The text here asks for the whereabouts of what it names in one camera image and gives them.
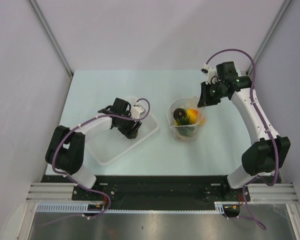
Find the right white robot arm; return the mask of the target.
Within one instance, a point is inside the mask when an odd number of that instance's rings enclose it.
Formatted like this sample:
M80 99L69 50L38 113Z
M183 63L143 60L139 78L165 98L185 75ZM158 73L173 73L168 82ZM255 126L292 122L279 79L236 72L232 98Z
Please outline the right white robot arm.
M279 176L291 142L282 137L271 125L258 101L249 76L240 76L232 61L216 67L204 64L201 71L206 80L200 84L199 108L214 106L228 98L238 110L248 131L251 146L242 154L241 165L227 176L227 184L220 188L221 196L232 201L239 188L254 179L265 180L265 173L273 173L273 186Z

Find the toy pineapple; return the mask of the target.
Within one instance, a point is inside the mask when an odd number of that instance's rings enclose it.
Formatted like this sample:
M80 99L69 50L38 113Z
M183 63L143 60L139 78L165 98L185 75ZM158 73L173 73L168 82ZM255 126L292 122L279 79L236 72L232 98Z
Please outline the toy pineapple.
M191 124L189 122L189 118L183 117L179 120L175 121L175 125L177 132L184 137L191 137L193 135L193 131L195 129L195 127L193 126L193 124Z

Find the brown kiwi toy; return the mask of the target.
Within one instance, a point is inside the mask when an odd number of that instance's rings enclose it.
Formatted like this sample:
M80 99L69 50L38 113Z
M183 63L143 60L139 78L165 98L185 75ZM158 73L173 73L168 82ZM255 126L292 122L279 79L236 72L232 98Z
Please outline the brown kiwi toy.
M130 135L130 139L135 139L138 136L138 131L134 131L131 135Z

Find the dark purple mangosteen toy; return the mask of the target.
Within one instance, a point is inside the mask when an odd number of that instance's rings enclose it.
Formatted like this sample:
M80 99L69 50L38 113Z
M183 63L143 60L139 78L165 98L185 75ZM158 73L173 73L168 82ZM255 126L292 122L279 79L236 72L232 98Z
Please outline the dark purple mangosteen toy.
M185 118L187 116L187 112L185 109L183 108L176 108L173 111L173 118L177 121L181 118Z

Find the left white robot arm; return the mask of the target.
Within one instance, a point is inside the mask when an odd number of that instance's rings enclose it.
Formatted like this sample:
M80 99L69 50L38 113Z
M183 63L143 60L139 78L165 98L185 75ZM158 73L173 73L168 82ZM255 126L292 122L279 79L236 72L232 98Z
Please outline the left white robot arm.
M53 172L69 178L83 188L83 194L90 200L100 196L101 188L95 184L96 176L84 166L86 143L96 135L113 128L127 139L135 139L142 125L141 120L149 112L136 102L116 98L112 105L100 109L96 116L73 128L59 125L50 140L45 161Z

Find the orange papaya slice toy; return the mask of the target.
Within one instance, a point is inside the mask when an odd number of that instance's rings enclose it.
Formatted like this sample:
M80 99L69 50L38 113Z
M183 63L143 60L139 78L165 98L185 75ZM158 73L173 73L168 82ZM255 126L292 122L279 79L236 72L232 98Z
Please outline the orange papaya slice toy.
M197 118L198 118L198 111L194 108L188 108L186 110L186 116L189 119L189 122L191 124L195 124L197 122Z

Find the clear zip top bag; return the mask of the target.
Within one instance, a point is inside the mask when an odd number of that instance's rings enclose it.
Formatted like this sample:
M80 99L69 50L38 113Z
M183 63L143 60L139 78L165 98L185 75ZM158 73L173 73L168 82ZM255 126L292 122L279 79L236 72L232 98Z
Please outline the clear zip top bag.
M167 121L173 136L182 141L197 137L207 121L205 108L198 107L198 97L181 97L171 103L167 110Z

